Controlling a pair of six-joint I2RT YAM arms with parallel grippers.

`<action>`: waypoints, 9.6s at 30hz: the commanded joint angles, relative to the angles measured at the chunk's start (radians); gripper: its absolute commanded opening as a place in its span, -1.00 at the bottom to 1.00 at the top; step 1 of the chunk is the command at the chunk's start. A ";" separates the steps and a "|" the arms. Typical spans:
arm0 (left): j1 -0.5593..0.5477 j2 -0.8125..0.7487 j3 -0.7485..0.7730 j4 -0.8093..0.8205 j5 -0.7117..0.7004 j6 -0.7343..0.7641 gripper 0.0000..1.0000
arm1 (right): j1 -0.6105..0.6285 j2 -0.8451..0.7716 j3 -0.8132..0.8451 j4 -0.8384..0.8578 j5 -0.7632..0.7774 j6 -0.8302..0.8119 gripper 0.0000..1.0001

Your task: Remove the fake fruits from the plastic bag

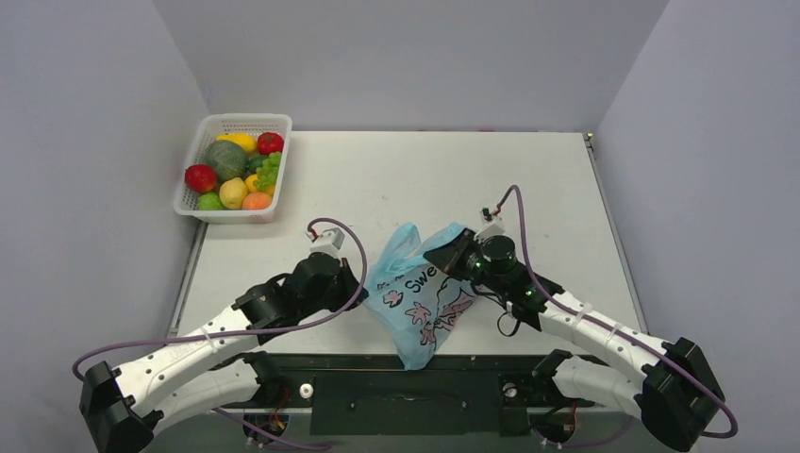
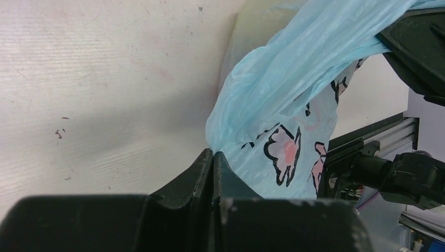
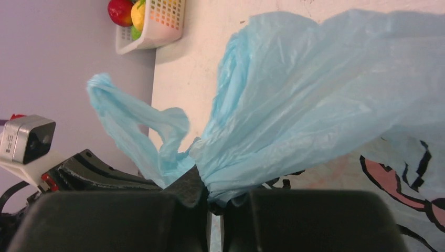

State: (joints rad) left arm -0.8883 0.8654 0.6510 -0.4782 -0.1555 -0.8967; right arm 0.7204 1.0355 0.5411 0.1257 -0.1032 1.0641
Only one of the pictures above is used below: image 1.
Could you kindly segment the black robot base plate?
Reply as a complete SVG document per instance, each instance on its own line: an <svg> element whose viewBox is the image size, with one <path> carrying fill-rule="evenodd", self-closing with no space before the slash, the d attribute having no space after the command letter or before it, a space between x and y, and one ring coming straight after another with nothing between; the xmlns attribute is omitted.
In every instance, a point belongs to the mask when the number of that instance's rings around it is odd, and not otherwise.
<svg viewBox="0 0 800 453"><path fill-rule="evenodd" d="M392 355L271 354L272 381L234 409L279 408L312 436L528 433L529 420L554 419L574 405L538 380L543 357L439 355L407 371Z"/></svg>

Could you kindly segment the light blue printed plastic bag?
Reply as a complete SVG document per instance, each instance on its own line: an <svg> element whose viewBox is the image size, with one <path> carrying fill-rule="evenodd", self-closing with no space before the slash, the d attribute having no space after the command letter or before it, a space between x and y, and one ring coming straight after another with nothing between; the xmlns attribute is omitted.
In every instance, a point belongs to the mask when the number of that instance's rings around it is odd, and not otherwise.
<svg viewBox="0 0 800 453"><path fill-rule="evenodd" d="M424 258L424 252L456 239L464 229L451 224L422 240L413 223L399 226L368 272L363 305L390 333L408 371L427 366L475 303L467 282L454 280Z"/></svg>

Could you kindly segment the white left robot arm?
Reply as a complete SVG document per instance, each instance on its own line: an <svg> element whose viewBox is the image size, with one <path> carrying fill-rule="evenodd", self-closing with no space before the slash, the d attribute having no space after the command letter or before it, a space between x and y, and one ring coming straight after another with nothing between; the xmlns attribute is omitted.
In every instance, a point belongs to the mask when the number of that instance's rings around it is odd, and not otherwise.
<svg viewBox="0 0 800 453"><path fill-rule="evenodd" d="M140 452L168 426L219 406L269 406L281 379L257 351L275 337L311 328L320 311L342 313L368 291L345 259L314 252L289 273L255 285L189 335L157 350L85 371L79 411L100 452Z"/></svg>

